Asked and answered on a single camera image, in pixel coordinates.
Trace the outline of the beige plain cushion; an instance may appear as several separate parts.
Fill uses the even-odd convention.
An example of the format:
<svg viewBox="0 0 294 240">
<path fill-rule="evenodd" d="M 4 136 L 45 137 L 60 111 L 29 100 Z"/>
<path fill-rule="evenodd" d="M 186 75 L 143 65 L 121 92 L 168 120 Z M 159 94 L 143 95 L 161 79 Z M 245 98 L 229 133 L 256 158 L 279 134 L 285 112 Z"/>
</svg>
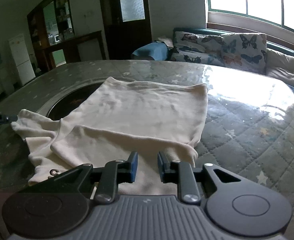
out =
<svg viewBox="0 0 294 240">
<path fill-rule="evenodd" d="M 267 48 L 266 75 L 294 87 L 294 56 Z"/>
</svg>

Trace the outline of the black round induction cooktop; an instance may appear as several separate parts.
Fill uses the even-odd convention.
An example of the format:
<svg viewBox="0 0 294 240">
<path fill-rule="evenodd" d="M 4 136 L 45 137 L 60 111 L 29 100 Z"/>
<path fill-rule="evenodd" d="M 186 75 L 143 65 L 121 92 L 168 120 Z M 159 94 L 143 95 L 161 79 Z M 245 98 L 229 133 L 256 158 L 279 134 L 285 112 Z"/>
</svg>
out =
<svg viewBox="0 0 294 240">
<path fill-rule="evenodd" d="M 64 118 L 73 110 L 78 108 L 84 101 L 86 101 L 89 96 L 93 94 L 102 84 L 103 82 L 98 82 L 73 90 L 59 99 L 49 110 L 46 117 L 52 119 L 53 121 Z"/>
</svg>

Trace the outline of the long butterfly print cushion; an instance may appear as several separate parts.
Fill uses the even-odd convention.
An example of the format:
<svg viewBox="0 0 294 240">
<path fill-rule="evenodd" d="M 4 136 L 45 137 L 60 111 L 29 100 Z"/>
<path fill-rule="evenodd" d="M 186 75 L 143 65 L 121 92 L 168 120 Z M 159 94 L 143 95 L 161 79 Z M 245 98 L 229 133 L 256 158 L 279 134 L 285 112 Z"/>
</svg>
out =
<svg viewBox="0 0 294 240">
<path fill-rule="evenodd" d="M 176 31 L 171 61 L 210 64 L 224 67 L 221 56 L 223 39 L 217 35 L 200 35 Z"/>
</svg>

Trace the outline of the blue covered sofa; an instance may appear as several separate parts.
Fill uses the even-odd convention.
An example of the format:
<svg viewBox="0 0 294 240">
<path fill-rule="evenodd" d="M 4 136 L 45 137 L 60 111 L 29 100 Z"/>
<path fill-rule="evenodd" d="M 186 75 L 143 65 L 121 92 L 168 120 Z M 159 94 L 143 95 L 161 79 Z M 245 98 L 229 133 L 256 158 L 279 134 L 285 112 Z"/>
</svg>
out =
<svg viewBox="0 0 294 240">
<path fill-rule="evenodd" d="M 184 29 L 184 28 L 176 28 L 173 31 L 173 35 L 176 31 L 184 31 L 193 34 L 200 34 L 200 35 L 217 35 L 221 36 L 224 34 L 232 34 L 229 32 L 222 32 L 222 31 L 214 31 L 209 29 Z M 279 51 L 281 53 L 294 56 L 294 51 L 287 49 L 283 46 L 274 44 L 267 40 L 267 48 Z M 171 61 L 171 54 L 173 50 L 173 38 L 167 37 L 159 37 L 156 41 L 147 44 L 137 50 L 135 50 L 132 54 L 134 59 L 139 60 L 155 60 L 155 61 Z M 294 87 L 288 85 L 289 88 L 294 93 Z"/>
</svg>

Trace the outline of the white refrigerator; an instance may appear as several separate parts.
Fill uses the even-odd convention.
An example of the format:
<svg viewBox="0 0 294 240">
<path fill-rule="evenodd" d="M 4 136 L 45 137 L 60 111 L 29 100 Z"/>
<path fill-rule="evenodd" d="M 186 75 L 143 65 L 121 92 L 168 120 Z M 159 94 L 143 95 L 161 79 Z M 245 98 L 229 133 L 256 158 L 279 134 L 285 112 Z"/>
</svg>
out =
<svg viewBox="0 0 294 240">
<path fill-rule="evenodd" d="M 19 34 L 8 41 L 20 82 L 24 86 L 36 77 L 27 51 L 24 35 Z"/>
</svg>

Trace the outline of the grey quilted star table cover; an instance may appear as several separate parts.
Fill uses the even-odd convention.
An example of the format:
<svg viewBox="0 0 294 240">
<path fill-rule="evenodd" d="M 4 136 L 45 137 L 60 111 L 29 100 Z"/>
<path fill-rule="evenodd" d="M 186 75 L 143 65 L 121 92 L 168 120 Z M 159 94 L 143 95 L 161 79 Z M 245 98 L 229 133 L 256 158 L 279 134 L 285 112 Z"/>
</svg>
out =
<svg viewBox="0 0 294 240">
<path fill-rule="evenodd" d="M 46 114 L 61 95 L 108 77 L 208 86 L 208 115 L 196 165 L 214 163 L 283 194 L 293 207 L 294 93 L 283 82 L 235 69 L 169 61 L 89 61 L 60 66 L 0 102 L 0 113 Z"/>
</svg>

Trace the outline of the cream white garment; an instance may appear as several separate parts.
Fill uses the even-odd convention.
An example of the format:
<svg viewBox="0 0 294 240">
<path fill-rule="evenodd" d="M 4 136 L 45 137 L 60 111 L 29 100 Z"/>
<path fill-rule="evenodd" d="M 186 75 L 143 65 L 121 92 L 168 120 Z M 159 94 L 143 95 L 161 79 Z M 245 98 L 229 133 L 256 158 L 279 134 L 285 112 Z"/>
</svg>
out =
<svg viewBox="0 0 294 240">
<path fill-rule="evenodd" d="M 138 153 L 134 183 L 119 186 L 122 194 L 175 194 L 162 183 L 157 154 L 195 165 L 208 108 L 205 84 L 166 85 L 125 82 L 109 77 L 77 109 L 53 121 L 23 109 L 12 129 L 27 143 L 35 173 L 29 185 L 82 164 L 103 167 Z"/>
</svg>

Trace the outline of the dark door with frosted glass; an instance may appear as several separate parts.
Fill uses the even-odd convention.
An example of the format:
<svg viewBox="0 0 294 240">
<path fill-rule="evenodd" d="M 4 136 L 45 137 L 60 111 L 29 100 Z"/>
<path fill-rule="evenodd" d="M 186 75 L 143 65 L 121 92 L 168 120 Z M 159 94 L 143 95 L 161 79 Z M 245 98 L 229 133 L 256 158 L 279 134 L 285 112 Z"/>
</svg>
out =
<svg viewBox="0 0 294 240">
<path fill-rule="evenodd" d="M 100 0 L 108 56 L 130 59 L 152 42 L 148 0 Z"/>
</svg>

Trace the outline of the dark wooden display cabinet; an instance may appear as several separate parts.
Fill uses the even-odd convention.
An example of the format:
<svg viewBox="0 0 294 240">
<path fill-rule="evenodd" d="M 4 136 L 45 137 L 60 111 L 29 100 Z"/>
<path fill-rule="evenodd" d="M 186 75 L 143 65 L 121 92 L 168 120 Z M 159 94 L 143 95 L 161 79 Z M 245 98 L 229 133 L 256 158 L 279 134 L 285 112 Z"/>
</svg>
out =
<svg viewBox="0 0 294 240">
<path fill-rule="evenodd" d="M 27 22 L 42 74 L 63 63 L 108 58 L 99 0 L 36 0 Z"/>
</svg>

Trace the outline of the square butterfly print cushion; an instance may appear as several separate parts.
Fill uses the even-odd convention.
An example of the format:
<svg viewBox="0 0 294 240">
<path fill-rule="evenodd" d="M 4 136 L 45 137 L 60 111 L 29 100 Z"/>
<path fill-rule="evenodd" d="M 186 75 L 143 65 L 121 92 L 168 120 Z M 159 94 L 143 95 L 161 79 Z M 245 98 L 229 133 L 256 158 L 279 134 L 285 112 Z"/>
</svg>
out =
<svg viewBox="0 0 294 240">
<path fill-rule="evenodd" d="M 264 33 L 232 33 L 221 35 L 224 65 L 256 74 L 265 74 L 267 36 Z"/>
</svg>

